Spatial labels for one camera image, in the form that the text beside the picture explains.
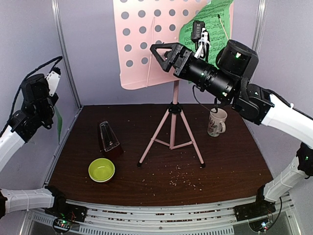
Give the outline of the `pink music stand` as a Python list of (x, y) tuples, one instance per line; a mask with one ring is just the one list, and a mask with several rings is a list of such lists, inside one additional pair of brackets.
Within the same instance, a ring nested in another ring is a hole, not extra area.
[[(174, 69), (174, 76), (194, 83), (201, 92), (207, 91), (215, 96), (215, 100), (220, 100), (222, 103), (230, 101), (232, 90), (235, 86), (234, 81), (227, 77), (221, 70), (215, 66), (207, 63), (201, 59), (196, 53), (189, 50), (187, 47), (180, 43), (167, 43), (167, 44), (152, 44), (150, 46), (151, 56), (147, 60), (150, 64), (153, 59), (160, 64), (160, 67), (169, 72), (171, 68)], [(205, 162), (201, 156), (200, 150), (196, 144), (195, 138), (192, 134), (190, 126), (187, 122), (182, 106), (178, 102), (179, 95), (179, 81), (174, 81), (173, 100), (168, 106), (162, 120), (160, 121), (154, 135), (152, 136), (149, 144), (147, 145), (143, 155), (138, 161), (137, 165), (141, 166), (154, 142), (161, 143), (168, 146), (171, 150), (193, 145), (196, 154), (199, 158), (202, 167), (205, 167)], [(190, 141), (175, 145), (176, 134), (176, 120), (177, 115), (185, 125), (185, 128), (190, 137)], [(157, 136), (162, 129), (168, 116), (171, 116), (171, 131), (169, 143), (157, 139)]]

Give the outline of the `brown wooden metronome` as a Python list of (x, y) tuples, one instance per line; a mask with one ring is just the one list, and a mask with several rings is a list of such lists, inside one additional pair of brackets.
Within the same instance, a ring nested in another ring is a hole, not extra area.
[(103, 121), (97, 127), (100, 153), (107, 159), (121, 157), (124, 151), (110, 124)]

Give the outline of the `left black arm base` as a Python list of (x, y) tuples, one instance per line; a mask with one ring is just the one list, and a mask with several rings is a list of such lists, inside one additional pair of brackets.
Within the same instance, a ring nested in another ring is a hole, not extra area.
[(45, 189), (49, 190), (54, 197), (53, 206), (51, 208), (45, 208), (45, 213), (65, 221), (85, 221), (88, 210), (86, 207), (68, 203), (65, 194), (55, 186), (45, 186)]

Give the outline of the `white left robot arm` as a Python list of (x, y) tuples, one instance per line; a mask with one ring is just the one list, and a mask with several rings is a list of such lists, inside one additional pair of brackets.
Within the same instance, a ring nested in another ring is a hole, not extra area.
[(57, 148), (53, 118), (58, 100), (60, 73), (32, 75), (21, 84), (22, 106), (8, 120), (0, 136), (0, 215), (44, 208), (59, 217), (70, 213), (64, 195), (55, 187), (44, 186), (43, 176)]

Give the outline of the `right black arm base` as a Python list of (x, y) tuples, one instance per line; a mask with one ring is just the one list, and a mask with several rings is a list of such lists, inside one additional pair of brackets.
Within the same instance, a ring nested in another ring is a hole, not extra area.
[(275, 202), (265, 200), (265, 185), (257, 190), (256, 199), (252, 203), (238, 205), (234, 207), (234, 214), (237, 221), (253, 219), (267, 215), (268, 212), (276, 212)]

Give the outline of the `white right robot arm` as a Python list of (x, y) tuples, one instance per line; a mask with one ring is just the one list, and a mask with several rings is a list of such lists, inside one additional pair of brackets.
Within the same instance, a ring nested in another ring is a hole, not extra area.
[(257, 52), (229, 40), (216, 63), (199, 58), (180, 43), (153, 44), (152, 55), (161, 68), (192, 82), (201, 92), (212, 94), (222, 105), (231, 105), (243, 119), (270, 128), (270, 137), (255, 135), (270, 166), (283, 158), (285, 167), (257, 191), (251, 212), (261, 216), (286, 192), (313, 175), (313, 119), (277, 92), (251, 83), (259, 62)]

